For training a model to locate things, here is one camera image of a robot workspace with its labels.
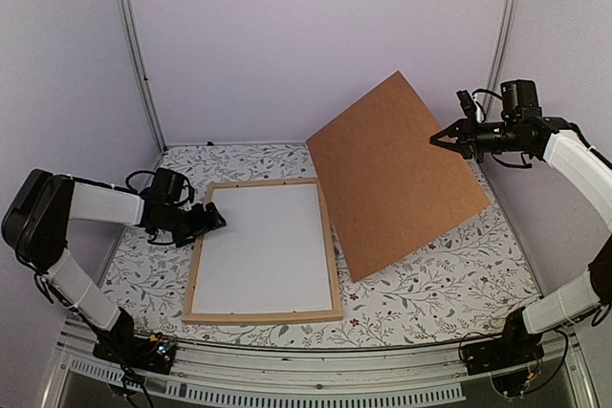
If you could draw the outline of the brown frame backing board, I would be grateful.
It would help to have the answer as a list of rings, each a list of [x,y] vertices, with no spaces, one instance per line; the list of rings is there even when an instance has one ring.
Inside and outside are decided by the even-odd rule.
[[[353,281],[398,262],[489,206],[466,161],[430,145],[440,129],[396,72],[308,138]]]

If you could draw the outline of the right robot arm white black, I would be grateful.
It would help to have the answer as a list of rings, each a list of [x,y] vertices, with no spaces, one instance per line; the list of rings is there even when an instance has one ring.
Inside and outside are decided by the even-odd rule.
[[[611,226],[610,161],[574,122],[544,115],[533,81],[514,79],[501,84],[498,121],[483,119],[475,96],[475,92],[458,92],[463,116],[433,134],[431,145],[475,161],[516,153],[522,158],[517,168],[524,170],[532,160],[541,161],[577,190],[604,226]],[[606,242],[583,274],[507,316],[494,357],[501,365],[513,366],[530,352],[531,339],[610,306],[611,244]]]

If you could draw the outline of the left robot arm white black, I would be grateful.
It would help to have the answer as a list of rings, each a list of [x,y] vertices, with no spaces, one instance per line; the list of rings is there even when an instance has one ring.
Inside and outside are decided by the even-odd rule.
[[[69,250],[68,225],[93,221],[139,227],[157,245],[161,232],[171,245],[184,247],[226,226],[215,204],[198,204],[189,179],[159,168],[149,186],[116,186],[72,175],[34,169],[22,183],[1,225],[4,241],[50,300],[58,299],[78,314],[99,342],[122,364],[159,350],[155,338],[138,338],[134,320],[111,302]]]

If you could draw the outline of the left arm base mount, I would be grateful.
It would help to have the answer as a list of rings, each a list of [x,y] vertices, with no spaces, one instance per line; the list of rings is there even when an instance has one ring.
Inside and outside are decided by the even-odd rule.
[[[154,333],[147,337],[129,334],[119,337],[106,331],[95,331],[97,343],[93,356],[133,370],[169,375],[176,356],[176,342]]]

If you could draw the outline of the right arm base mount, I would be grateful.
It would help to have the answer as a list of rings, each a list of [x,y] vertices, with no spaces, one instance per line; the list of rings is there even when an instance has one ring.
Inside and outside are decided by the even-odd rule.
[[[499,337],[459,345],[458,356],[470,376],[527,364],[544,356],[542,333],[528,333],[522,313],[517,310],[506,318]]]

